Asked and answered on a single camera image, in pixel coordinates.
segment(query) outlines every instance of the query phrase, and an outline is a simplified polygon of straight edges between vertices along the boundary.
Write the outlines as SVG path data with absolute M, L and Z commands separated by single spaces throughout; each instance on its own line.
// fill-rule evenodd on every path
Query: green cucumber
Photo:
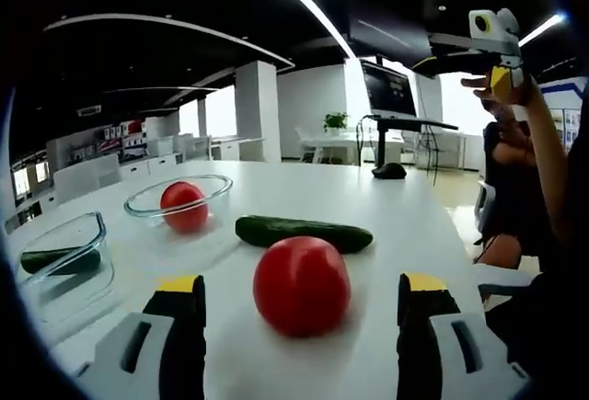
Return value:
M 248 244 L 266 247 L 289 237 L 318 237 L 335 246 L 342 255 L 358 253 L 373 240 L 370 232 L 350 225 L 266 216 L 243 216 L 237 219 L 236 234 Z
M 61 248 L 58 250 L 44 250 L 44 251 L 26 251 L 20 257 L 20 265 L 29 274 L 35 274 L 40 269 L 44 269 L 51 265 L 56 260 L 69 255 L 78 247 Z M 96 271 L 100 267 L 100 253 L 97 250 L 92 250 L 79 257 L 75 261 L 55 270 L 52 276 L 63 276 L 66 274 L 86 273 L 89 271 Z

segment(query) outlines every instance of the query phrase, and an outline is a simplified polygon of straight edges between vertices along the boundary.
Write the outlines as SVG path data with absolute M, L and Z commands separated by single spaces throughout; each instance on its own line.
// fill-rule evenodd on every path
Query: tomato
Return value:
M 289 337 L 320 336 L 335 328 L 350 304 L 350 278 L 338 250 L 316 237 L 272 245 L 254 274 L 261 316 Z
M 204 195 L 198 187 L 191 183 L 178 181 L 169 186 L 162 194 L 159 206 L 162 210 L 201 200 Z M 167 225 L 177 233 L 188 234 L 199 231 L 209 216 L 206 203 L 193 209 L 164 214 Z

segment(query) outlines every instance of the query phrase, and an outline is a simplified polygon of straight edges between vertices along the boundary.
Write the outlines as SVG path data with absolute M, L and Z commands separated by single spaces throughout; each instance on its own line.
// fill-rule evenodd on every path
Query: potted plant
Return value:
M 348 114 L 344 112 L 328 113 L 323 120 L 323 130 L 332 135 L 340 134 L 347 126 Z

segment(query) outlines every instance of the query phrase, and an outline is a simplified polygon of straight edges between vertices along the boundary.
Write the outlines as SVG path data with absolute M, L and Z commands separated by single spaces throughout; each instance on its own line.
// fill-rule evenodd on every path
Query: black mouse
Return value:
M 407 172 L 401 164 L 389 163 L 375 168 L 372 174 L 378 179 L 405 179 Z

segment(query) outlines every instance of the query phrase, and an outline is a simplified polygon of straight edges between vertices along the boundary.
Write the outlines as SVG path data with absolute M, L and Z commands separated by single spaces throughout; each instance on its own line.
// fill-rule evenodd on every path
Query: black ceiling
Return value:
M 139 14 L 200 25 L 246 40 L 296 64 L 313 67 L 342 61 L 344 52 L 298 0 L 16 0 L 21 20 L 31 27 L 72 17 L 105 13 Z M 351 0 L 314 0 L 336 28 L 348 32 Z M 523 34 L 558 10 L 552 0 L 362 0 L 391 15 L 424 25 L 430 32 L 468 35 L 468 11 L 509 7 Z M 578 71 L 576 50 L 564 27 L 524 47 L 531 71 L 540 77 Z M 29 70 L 19 79 L 13 109 L 12 157 L 38 150 L 44 142 L 91 124 L 124 119 L 141 110 L 177 107 L 178 92 L 157 90 L 104 94 L 108 90 L 149 86 L 190 86 L 211 74 L 255 59 L 288 64 L 267 54 L 170 25 L 133 20 L 98 20 L 39 34 Z M 433 47 L 436 53 L 443 48 Z M 215 86 L 232 83 L 232 75 Z M 185 102 L 202 95 L 191 92 Z M 79 120 L 76 109 L 102 104 L 105 112 Z M 54 125 L 48 126 L 51 120 Z M 20 131 L 28 128 L 26 133 Z

